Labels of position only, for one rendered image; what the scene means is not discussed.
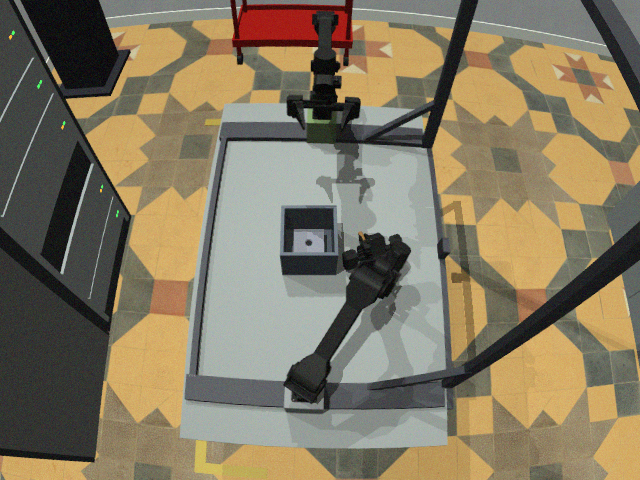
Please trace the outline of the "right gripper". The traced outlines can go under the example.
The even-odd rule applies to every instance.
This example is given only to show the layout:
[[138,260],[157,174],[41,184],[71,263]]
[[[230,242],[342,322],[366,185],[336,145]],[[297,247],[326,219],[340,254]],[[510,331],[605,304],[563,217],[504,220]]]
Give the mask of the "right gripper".
[[[354,120],[354,117],[355,119],[359,118],[361,106],[359,97],[345,97],[346,103],[336,103],[331,93],[317,93],[313,100],[303,100],[301,97],[303,98],[303,95],[289,95],[287,97],[287,115],[296,118],[303,130],[305,130],[304,108],[314,109],[314,111],[343,111],[341,131],[350,120]],[[290,101],[292,101],[292,111]]]

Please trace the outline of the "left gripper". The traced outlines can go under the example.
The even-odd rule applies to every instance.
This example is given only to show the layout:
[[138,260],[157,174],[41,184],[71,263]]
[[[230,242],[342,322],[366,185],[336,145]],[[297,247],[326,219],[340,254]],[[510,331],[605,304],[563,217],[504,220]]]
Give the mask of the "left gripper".
[[[402,242],[402,238],[400,237],[399,234],[395,234],[389,237],[389,241],[390,244],[386,245],[386,249],[387,252],[389,251],[392,243],[394,241],[401,241]],[[361,243],[363,243],[363,239],[362,237],[359,235],[359,243],[361,245]],[[353,249],[345,251],[342,253],[342,259],[343,259],[343,266],[346,270],[351,270],[354,269],[357,265],[358,265],[358,261],[361,262],[361,260],[370,260],[370,258],[368,258],[368,256],[366,255],[366,253],[364,253],[362,251],[362,246],[357,246],[357,252]],[[357,257],[358,256],[358,257]]]

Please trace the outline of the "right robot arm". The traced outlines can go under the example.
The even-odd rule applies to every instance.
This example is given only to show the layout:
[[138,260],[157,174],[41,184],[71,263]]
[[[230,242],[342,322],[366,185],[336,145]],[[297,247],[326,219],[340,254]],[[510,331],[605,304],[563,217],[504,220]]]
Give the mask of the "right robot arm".
[[[313,97],[317,93],[331,93],[335,98],[335,102],[337,102],[338,98],[336,89],[341,89],[342,83],[342,76],[335,75],[335,73],[338,73],[341,63],[336,61],[336,52],[332,49],[332,34],[336,29],[336,25],[338,25],[338,17],[339,15],[336,15],[335,11],[316,11],[316,14],[312,14],[312,25],[314,25],[315,31],[319,31],[318,49],[314,52],[314,60],[311,60],[311,72],[315,74],[315,91],[314,87],[312,87]],[[338,66],[339,69],[337,69]],[[313,109],[312,119],[331,120],[332,111],[314,111]]]

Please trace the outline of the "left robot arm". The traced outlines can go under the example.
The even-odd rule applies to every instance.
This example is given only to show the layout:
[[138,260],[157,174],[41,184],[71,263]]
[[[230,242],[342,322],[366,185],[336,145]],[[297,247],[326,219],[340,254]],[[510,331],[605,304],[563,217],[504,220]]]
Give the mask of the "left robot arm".
[[[325,378],[330,373],[330,360],[335,350],[338,349],[361,311],[375,303],[377,298],[384,299],[392,292],[401,276],[398,271],[402,269],[411,253],[411,248],[401,241],[394,241],[387,253],[385,238],[380,233],[368,235],[361,246],[370,260],[362,260],[352,271],[346,287],[346,302],[314,353],[292,365],[287,374],[283,386],[291,390],[293,402],[310,404],[317,402],[317,397],[324,388],[323,385],[327,383]],[[386,257],[383,259],[380,256]],[[392,282],[391,279],[393,279]],[[387,282],[388,284],[384,284]],[[387,289],[386,292],[385,289]],[[294,393],[298,396],[298,400]]]

